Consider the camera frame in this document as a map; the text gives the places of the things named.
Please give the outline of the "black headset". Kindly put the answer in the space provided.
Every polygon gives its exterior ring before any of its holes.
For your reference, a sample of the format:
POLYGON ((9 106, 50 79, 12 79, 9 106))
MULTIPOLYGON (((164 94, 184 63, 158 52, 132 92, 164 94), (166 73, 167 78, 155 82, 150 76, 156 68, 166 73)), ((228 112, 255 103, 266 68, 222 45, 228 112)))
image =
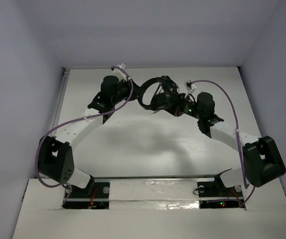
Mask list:
POLYGON ((138 98, 138 102, 145 110, 158 112, 164 110, 174 116, 175 107, 179 100, 179 86, 168 76, 155 77, 144 82, 141 87, 144 93, 147 89, 159 83, 154 95, 151 98, 150 104, 143 103, 144 94, 138 98))

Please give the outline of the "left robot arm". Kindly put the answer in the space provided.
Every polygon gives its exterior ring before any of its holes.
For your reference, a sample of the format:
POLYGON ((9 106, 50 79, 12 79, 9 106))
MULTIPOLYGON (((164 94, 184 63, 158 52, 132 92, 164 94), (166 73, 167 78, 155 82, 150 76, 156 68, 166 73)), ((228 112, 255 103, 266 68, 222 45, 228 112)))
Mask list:
POLYGON ((90 196, 94 192, 92 176, 75 166, 73 150, 119 110, 116 106, 118 103, 126 104, 143 93, 144 90, 130 77, 120 80, 116 76, 106 76, 101 83, 100 92, 88 104, 80 118, 56 126, 55 129, 64 129, 53 136, 47 132, 41 138, 35 156, 37 178, 45 175, 58 185, 75 186, 81 195, 90 196))

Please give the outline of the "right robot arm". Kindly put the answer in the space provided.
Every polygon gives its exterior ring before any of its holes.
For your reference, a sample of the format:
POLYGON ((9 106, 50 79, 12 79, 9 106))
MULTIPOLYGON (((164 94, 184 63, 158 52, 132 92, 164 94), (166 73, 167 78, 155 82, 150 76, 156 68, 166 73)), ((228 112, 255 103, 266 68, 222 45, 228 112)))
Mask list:
POLYGON ((215 102, 209 93, 202 92, 195 101, 181 98, 175 112, 197 119, 199 130, 207 137, 217 140, 237 151, 240 168, 223 173, 214 182, 214 191, 220 196, 231 191, 237 184, 261 187, 286 173, 286 167, 276 145, 270 136, 258 137, 230 126, 215 114, 215 102))

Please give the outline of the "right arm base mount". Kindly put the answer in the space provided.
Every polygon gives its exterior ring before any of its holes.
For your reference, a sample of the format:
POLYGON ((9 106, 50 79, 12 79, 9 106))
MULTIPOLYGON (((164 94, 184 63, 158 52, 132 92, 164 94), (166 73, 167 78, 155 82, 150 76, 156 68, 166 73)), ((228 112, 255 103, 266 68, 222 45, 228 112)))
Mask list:
POLYGON ((242 189, 226 188, 214 181, 198 182, 193 194, 198 196, 200 209, 244 208, 242 189))

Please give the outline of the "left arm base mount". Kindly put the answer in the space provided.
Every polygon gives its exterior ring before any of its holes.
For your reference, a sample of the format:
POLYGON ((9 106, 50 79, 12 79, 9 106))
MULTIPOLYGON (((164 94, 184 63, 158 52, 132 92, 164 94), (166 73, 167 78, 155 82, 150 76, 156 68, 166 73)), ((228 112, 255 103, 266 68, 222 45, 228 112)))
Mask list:
POLYGON ((88 188, 63 186, 65 189, 62 208, 105 210, 110 204, 110 181, 93 180, 88 188))

